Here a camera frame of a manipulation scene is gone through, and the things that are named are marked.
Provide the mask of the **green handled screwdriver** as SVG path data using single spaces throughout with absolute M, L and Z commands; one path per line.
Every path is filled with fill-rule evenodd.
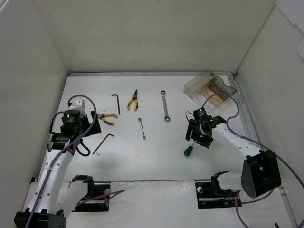
M 193 151 L 193 149 L 194 149 L 194 144 L 195 144 L 195 143 L 192 143 L 191 145 L 189 145 L 189 146 L 184 150 L 183 155 L 184 155 L 185 157 L 189 157 L 189 156 L 192 154 L 192 151 Z

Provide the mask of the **large silver ratchet wrench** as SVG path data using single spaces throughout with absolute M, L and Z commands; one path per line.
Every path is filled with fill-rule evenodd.
M 162 103 L 163 103 L 163 109 L 164 109 L 164 121 L 169 123 L 171 121 L 171 118 L 168 114 L 168 108 L 166 103 L 166 91 L 161 90 L 161 96 L 162 96 Z

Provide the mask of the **small silver ratchet wrench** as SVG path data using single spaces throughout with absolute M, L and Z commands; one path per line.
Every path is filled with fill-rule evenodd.
M 146 140 L 146 135 L 144 133 L 144 129 L 143 129 L 143 125 L 142 125 L 142 118 L 138 118 L 138 122 L 139 122 L 139 126 L 140 126 L 140 129 L 141 129 L 141 132 L 142 132 L 142 138 L 144 140 Z

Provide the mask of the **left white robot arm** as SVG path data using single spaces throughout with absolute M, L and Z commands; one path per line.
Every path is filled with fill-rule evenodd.
M 14 223 L 18 228 L 65 228 L 71 212 L 82 199 L 95 194 L 93 177 L 77 175 L 67 192 L 59 192 L 66 170 L 83 137 L 99 134 L 101 128 L 96 110 L 91 111 L 89 123 L 83 108 L 63 112 L 60 133 L 52 135 L 47 146 L 46 163 L 31 201 L 24 211 L 16 213 Z

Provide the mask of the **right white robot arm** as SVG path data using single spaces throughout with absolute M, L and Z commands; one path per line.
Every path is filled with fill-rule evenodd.
M 240 184 L 244 192 L 255 199 L 281 185 L 277 157 L 272 150 L 262 150 L 240 136 L 234 135 L 221 116 L 212 117 L 204 108 L 192 113 L 188 120 L 186 141 L 209 148 L 214 140 L 230 152 L 238 152 L 243 158 Z

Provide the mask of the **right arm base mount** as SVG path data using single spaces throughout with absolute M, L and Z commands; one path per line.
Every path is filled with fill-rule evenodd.
M 225 173 L 228 173 L 228 171 L 214 174 L 209 181 L 195 182 L 199 209 L 233 208 L 235 207 L 235 203 L 241 206 L 241 201 L 236 200 L 235 192 L 231 189 L 224 190 L 219 185 L 218 177 Z

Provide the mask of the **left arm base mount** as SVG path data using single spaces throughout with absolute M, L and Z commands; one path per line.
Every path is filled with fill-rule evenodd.
M 95 183 L 92 176 L 77 175 L 72 179 L 72 182 L 80 181 L 87 184 L 87 194 L 80 200 L 88 200 L 97 196 L 101 196 L 111 191 L 110 183 Z M 76 206 L 73 212 L 108 212 L 109 211 L 109 196 L 90 200 L 80 206 Z

